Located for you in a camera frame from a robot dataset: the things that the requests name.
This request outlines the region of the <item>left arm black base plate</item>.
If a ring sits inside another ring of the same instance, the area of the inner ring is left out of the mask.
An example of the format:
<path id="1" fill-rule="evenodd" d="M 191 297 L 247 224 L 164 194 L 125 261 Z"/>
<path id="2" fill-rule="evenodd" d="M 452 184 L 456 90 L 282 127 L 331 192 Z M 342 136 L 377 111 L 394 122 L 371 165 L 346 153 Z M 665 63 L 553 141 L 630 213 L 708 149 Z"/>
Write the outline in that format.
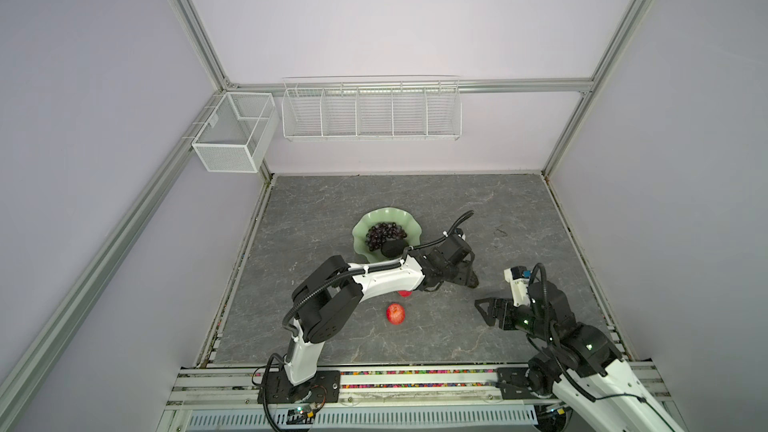
<path id="1" fill-rule="evenodd" d="M 267 384 L 259 387 L 258 402 L 267 399 L 269 405 L 294 403 L 337 403 L 341 392 L 341 373 L 339 370 L 319 370 L 308 381 L 294 385 L 288 380 L 287 373 L 270 370 Z"/>

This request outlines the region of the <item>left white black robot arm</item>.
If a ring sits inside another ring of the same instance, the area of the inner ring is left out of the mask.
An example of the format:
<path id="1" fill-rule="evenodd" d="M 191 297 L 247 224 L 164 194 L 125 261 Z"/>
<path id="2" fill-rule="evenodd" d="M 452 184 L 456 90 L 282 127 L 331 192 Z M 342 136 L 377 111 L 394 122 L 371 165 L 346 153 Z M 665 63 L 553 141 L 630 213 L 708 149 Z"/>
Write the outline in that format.
<path id="1" fill-rule="evenodd" d="M 292 306 L 282 319 L 291 334 L 283 371 L 300 386 L 312 380 L 325 342 L 338 334 L 362 302 L 400 291 L 434 292 L 444 283 L 476 288 L 475 254 L 461 231 L 418 246 L 407 246 L 396 258 L 353 264 L 341 256 L 323 262 L 292 293 Z"/>

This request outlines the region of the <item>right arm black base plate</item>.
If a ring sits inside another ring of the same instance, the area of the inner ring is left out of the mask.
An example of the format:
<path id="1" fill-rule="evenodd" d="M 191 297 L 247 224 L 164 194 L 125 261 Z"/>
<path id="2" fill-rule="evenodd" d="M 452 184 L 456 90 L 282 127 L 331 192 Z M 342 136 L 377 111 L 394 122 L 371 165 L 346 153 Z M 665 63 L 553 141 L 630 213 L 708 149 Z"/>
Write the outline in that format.
<path id="1" fill-rule="evenodd" d="M 496 387 L 504 400 L 548 399 L 552 397 L 552 381 L 539 369 L 500 367 Z"/>

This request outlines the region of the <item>dark fake avocado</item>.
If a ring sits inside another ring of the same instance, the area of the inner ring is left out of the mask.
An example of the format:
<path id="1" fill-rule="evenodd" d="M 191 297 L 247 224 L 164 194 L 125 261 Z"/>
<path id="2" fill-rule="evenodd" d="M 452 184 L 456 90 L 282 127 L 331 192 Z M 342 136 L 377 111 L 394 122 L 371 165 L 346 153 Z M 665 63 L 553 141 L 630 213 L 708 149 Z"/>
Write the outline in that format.
<path id="1" fill-rule="evenodd" d="M 381 246 L 380 252 L 386 259 L 394 259 L 400 257 L 407 247 L 405 239 L 388 239 Z"/>

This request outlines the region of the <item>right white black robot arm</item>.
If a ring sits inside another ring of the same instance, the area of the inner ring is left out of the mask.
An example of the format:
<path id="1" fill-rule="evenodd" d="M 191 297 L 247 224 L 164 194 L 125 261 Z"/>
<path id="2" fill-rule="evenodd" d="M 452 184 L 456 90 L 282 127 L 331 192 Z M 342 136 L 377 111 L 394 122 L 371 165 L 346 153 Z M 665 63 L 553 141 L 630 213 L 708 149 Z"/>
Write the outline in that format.
<path id="1" fill-rule="evenodd" d="M 489 326 L 520 331 L 544 343 L 525 369 L 497 371 L 505 399 L 530 395 L 557 400 L 537 413 L 542 422 L 568 409 L 596 431 L 681 431 L 683 427 L 643 385 L 618 347 L 601 330 L 576 319 L 554 284 L 523 278 L 511 298 L 479 299 L 475 307 Z"/>

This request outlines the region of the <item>dark purple fake grape bunch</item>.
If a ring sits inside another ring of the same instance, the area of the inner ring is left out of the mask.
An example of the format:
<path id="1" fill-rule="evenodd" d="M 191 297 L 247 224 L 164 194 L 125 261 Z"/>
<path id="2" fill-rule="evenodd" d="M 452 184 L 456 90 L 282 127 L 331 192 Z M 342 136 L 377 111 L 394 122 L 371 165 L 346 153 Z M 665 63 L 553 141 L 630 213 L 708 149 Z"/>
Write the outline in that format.
<path id="1" fill-rule="evenodd" d="M 396 222 L 379 222 L 371 226 L 365 235 L 365 244 L 371 252 L 380 251 L 388 239 L 406 239 L 407 232 Z"/>

